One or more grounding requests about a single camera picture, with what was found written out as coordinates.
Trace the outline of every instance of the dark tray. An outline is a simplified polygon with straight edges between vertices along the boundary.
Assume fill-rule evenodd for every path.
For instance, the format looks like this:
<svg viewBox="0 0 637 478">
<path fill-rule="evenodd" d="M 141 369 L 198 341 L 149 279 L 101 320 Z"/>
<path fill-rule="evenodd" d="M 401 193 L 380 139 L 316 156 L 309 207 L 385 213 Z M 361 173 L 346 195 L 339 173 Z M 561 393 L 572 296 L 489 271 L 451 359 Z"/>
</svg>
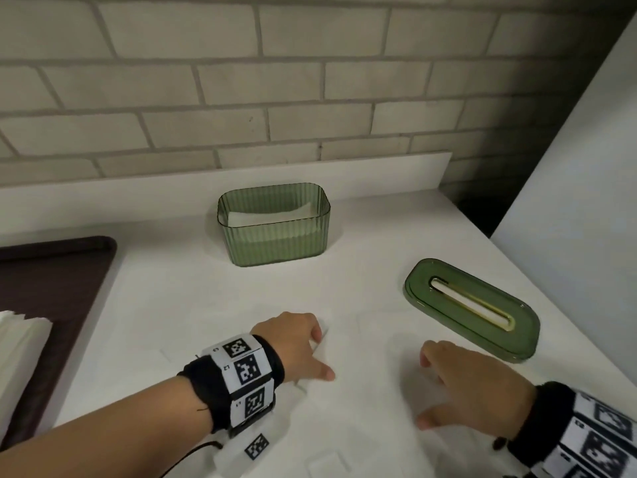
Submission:
<svg viewBox="0 0 637 478">
<path fill-rule="evenodd" d="M 53 322 L 0 451 L 35 434 L 116 249 L 107 236 L 0 248 L 0 310 Z"/>
</svg>

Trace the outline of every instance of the cable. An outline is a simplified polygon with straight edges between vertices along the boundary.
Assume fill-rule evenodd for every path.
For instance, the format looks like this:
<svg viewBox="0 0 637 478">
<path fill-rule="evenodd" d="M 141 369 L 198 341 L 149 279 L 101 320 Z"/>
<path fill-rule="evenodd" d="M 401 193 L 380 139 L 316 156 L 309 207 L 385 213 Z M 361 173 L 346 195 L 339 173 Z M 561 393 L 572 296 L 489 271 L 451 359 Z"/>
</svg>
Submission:
<svg viewBox="0 0 637 478">
<path fill-rule="evenodd" d="M 164 476 L 169 474 L 173 470 L 173 468 L 175 466 L 177 466 L 179 463 L 181 463 L 184 459 L 188 458 L 192 453 L 194 453 L 195 451 L 199 451 L 200 449 L 203 449 L 203 448 L 205 448 L 207 446 L 214 446 L 217 449 L 223 449 L 224 448 L 224 445 L 222 445 L 219 441 L 208 441 L 208 442 L 200 444 L 199 446 L 195 446 L 190 451 L 188 451 L 178 462 L 176 462 L 173 466 L 168 468 L 166 470 L 166 472 L 163 475 L 161 475 L 159 478 L 164 478 Z"/>
</svg>

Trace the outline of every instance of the stack of paper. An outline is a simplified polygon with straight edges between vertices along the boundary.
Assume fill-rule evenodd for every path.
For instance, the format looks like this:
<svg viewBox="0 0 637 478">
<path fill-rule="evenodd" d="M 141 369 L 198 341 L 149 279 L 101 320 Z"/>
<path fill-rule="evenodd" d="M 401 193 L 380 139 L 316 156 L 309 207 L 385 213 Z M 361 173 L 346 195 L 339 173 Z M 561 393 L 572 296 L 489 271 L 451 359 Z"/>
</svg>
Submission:
<svg viewBox="0 0 637 478">
<path fill-rule="evenodd" d="M 46 319 L 0 312 L 0 442 L 51 332 Z"/>
</svg>

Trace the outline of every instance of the green container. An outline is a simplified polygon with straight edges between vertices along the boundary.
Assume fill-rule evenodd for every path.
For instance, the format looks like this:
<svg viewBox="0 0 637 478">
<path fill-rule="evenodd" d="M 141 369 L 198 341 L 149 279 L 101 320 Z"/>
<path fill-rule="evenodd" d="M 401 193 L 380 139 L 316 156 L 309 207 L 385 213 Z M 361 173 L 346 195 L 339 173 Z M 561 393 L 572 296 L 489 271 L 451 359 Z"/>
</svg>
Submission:
<svg viewBox="0 0 637 478">
<path fill-rule="evenodd" d="M 522 362 L 535 353 L 537 314 L 520 299 L 448 263 L 421 260 L 403 293 L 416 308 L 503 361 Z"/>
<path fill-rule="evenodd" d="M 237 213 L 283 213 L 311 208 L 311 217 L 266 224 L 229 226 Z M 237 266 L 266 265 L 321 255 L 327 248 L 330 204 L 323 188 L 312 183 L 236 189 L 219 198 L 217 220 L 230 260 Z"/>
</svg>

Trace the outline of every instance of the left hand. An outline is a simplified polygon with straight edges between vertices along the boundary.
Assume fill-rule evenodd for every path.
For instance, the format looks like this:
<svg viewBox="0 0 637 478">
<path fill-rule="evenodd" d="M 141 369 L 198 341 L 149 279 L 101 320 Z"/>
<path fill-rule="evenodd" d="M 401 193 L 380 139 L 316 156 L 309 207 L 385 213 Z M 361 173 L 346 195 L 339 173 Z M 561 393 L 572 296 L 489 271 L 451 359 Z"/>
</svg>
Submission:
<svg viewBox="0 0 637 478">
<path fill-rule="evenodd" d="M 310 339 L 323 338 L 319 321 L 313 313 L 284 312 L 255 325 L 251 334 L 263 337 L 278 354 L 285 369 L 284 382 L 299 379 L 334 380 L 336 375 L 328 365 L 312 355 Z"/>
</svg>

